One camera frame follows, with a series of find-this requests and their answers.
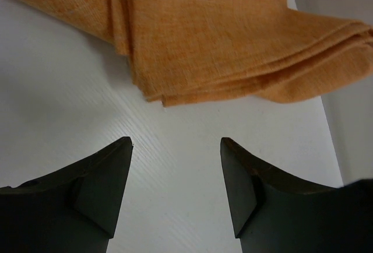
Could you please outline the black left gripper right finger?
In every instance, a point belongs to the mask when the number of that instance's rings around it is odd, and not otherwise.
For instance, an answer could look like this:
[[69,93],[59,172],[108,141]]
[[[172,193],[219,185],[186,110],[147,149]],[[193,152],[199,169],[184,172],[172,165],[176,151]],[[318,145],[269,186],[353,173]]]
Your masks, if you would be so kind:
[[243,252],[371,252],[372,180],[310,182],[223,138],[221,165]]

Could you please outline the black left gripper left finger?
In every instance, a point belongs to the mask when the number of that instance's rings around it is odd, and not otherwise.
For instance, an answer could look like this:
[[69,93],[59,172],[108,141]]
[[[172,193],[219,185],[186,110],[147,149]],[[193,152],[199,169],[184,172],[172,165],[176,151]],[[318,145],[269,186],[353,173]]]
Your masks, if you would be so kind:
[[53,173],[1,188],[1,251],[106,252],[132,150],[122,137]]

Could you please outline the orange cloth placemat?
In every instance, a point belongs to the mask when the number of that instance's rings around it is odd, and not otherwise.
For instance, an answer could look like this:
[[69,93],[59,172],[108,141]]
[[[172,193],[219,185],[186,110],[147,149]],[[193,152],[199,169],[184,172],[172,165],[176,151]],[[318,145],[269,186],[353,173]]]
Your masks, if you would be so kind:
[[20,0],[111,43],[148,101],[293,103],[372,74],[372,27],[287,0]]

